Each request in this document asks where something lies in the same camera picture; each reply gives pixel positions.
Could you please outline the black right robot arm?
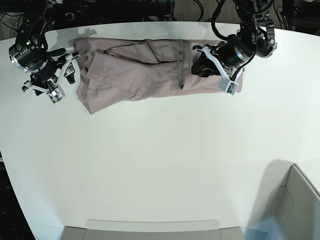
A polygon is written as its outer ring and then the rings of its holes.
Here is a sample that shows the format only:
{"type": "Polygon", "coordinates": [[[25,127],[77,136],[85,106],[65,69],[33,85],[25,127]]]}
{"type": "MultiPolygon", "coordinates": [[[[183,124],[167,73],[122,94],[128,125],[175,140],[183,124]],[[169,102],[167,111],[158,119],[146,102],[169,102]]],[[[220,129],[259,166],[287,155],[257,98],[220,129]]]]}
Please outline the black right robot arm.
{"type": "Polygon", "coordinates": [[[68,53],[65,48],[48,51],[45,33],[55,24],[56,4],[55,0],[32,0],[8,52],[14,66],[30,73],[22,91],[32,89],[37,96],[46,94],[54,104],[65,97],[62,80],[75,83],[72,61],[79,56],[78,52],[68,53]]]}

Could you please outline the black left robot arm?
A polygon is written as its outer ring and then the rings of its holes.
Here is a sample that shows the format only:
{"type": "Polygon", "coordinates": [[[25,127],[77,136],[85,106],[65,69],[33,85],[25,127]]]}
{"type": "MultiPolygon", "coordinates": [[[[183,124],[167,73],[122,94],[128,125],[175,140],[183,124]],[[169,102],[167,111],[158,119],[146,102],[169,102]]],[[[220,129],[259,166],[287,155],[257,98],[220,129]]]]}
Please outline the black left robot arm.
{"type": "Polygon", "coordinates": [[[203,78],[222,76],[225,72],[230,80],[236,77],[255,56],[268,58],[277,48],[274,22],[269,9],[273,0],[235,0],[236,13],[240,17],[240,29],[236,34],[222,35],[216,20],[225,4],[221,0],[211,18],[213,33],[221,40],[217,45],[195,45],[201,52],[191,67],[191,74],[203,78]]]}

